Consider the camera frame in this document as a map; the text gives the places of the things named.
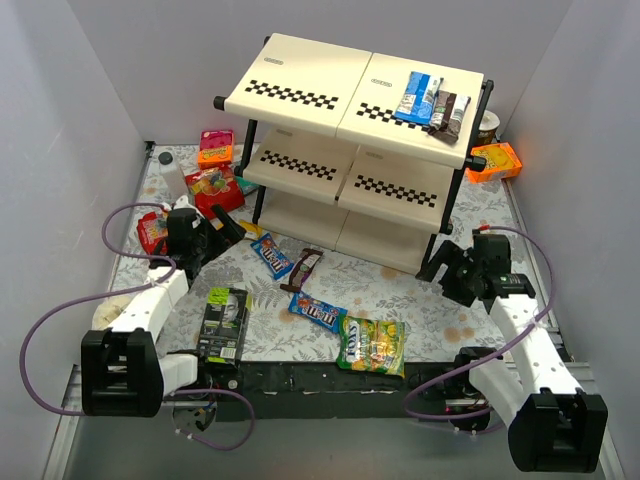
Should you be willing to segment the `green Fox's candy bag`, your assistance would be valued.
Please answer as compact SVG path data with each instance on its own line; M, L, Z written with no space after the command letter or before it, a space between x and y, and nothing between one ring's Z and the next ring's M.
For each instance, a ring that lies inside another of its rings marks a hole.
M344 370L405 377L405 323L342 315L337 365Z

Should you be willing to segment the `pink orange candy box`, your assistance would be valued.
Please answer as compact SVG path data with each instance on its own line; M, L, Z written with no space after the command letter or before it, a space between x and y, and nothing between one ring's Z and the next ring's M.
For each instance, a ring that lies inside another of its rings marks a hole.
M231 164L235 135L232 130L208 130L200 135L197 164L200 170Z

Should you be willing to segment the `blue m&m bag upper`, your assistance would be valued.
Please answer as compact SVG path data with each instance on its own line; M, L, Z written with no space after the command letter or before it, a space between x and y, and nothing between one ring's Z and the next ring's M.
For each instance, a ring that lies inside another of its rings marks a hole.
M281 279L292 270L292 261L281 252L270 233L252 242L251 248L267 265L274 280Z

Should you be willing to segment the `cream three-tier shelf rack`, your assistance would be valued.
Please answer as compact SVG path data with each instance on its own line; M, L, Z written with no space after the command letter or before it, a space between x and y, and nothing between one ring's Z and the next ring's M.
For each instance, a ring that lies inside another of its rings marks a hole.
M470 101L448 144L396 108L414 72ZM275 33L217 110L248 121L239 172L259 226L424 277L452 231L494 84L482 74Z

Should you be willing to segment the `black green product box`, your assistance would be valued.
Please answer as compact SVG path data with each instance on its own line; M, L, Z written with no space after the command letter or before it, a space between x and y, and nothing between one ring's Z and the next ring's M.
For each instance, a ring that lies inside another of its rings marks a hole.
M252 307L246 290L215 287L209 292L197 341L206 362L233 365L241 360Z

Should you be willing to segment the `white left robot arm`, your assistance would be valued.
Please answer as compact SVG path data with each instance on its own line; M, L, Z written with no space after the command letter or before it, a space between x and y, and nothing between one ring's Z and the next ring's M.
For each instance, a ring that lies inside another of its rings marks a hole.
M202 267L242 240L246 230L222 206L213 225L186 198L166 218L164 245L151 255L147 283L103 330L81 342L82 409L89 416L153 417L164 398L198 380L196 353L160 358L156 341L175 304Z

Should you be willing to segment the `blue snack bag on shelf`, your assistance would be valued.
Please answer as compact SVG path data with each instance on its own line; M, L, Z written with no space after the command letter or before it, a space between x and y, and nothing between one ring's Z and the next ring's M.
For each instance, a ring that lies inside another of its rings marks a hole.
M395 117L418 125L427 125L444 78L412 71L405 91L394 113Z

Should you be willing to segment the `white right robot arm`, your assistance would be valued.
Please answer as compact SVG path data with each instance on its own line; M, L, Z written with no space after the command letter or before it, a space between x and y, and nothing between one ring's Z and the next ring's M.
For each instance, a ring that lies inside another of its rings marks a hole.
M541 321L535 291L511 270L504 227L480 227L462 249L446 240L419 273L436 280L444 297L463 306L481 301L505 345L458 355L454 369L413 389L411 402L428 388L460 376L479 392L507 428L515 466L523 472L595 471L608 409L571 374Z

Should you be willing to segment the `yellow candy wrapper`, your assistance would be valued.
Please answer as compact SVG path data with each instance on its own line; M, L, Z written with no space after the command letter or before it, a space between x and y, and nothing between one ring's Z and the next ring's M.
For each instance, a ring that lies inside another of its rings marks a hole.
M256 224L240 220L239 225L245 230L244 238L247 240L256 241L264 235L263 229Z

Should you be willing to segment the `blue m&m bag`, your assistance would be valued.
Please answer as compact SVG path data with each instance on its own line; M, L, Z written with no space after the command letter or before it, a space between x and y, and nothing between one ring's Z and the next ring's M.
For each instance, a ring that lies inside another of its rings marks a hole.
M332 333L339 332L339 318L347 314L345 309L317 300L304 292L293 294L288 311L301 315Z
M281 279L292 270L292 261L281 252L270 233L252 242L251 248L267 265L274 280Z

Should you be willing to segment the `red gummy candy bag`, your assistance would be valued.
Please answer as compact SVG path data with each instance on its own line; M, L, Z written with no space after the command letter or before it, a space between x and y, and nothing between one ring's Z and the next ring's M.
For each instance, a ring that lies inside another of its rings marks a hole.
M194 197L195 206L209 220L216 217L213 210L215 205L231 212L245 204L244 194L233 170L227 165L187 175L185 181Z

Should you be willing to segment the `orange candy box right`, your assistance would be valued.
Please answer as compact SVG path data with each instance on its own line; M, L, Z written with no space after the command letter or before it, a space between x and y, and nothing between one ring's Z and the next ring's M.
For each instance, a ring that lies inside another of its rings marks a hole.
M516 177L522 170L522 163L508 142L492 143L474 147L471 153L486 160L482 172L467 171L469 181L474 184Z

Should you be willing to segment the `paper cup behind shelf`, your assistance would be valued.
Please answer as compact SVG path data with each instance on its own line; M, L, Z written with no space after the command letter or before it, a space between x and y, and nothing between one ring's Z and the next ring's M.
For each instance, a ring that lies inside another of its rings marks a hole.
M499 126L500 119L498 115L490 110L486 110L478 129L475 146L479 147L491 144L494 141Z

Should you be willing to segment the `brown chocolate bar on shelf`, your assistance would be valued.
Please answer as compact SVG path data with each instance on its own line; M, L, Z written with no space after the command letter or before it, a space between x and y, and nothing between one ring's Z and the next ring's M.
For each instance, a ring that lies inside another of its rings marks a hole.
M454 145L459 138L462 122L471 98L440 90L436 96L427 133Z

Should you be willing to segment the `white bottle black cap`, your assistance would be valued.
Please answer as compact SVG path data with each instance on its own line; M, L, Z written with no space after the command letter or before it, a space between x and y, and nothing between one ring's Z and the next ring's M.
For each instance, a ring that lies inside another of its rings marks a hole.
M173 201L189 193L184 173L173 155L164 151L158 155L160 174L167 184Z

